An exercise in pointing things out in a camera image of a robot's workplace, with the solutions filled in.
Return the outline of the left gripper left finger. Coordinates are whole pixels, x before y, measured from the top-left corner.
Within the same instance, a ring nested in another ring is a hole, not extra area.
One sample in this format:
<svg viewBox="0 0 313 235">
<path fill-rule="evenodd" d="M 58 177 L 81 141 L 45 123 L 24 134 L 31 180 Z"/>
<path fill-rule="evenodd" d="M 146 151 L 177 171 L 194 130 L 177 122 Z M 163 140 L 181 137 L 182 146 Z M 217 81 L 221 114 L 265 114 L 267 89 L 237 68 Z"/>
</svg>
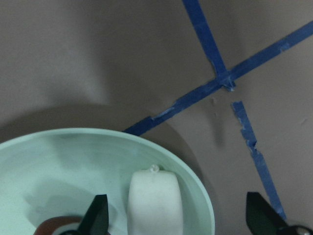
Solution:
<svg viewBox="0 0 313 235">
<path fill-rule="evenodd" d="M 108 234 L 108 199 L 106 194 L 94 197 L 77 231 L 80 235 Z"/>
</svg>

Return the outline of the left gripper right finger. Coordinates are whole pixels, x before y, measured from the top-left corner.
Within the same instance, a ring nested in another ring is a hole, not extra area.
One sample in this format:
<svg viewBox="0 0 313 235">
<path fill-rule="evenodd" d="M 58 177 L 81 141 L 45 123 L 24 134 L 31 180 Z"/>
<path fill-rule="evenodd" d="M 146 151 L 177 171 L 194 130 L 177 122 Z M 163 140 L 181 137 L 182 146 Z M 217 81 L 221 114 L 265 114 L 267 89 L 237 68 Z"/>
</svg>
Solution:
<svg viewBox="0 0 313 235">
<path fill-rule="evenodd" d="M 273 208 L 258 192 L 246 194 L 246 224 L 253 235 L 289 235 L 281 208 Z"/>
</svg>

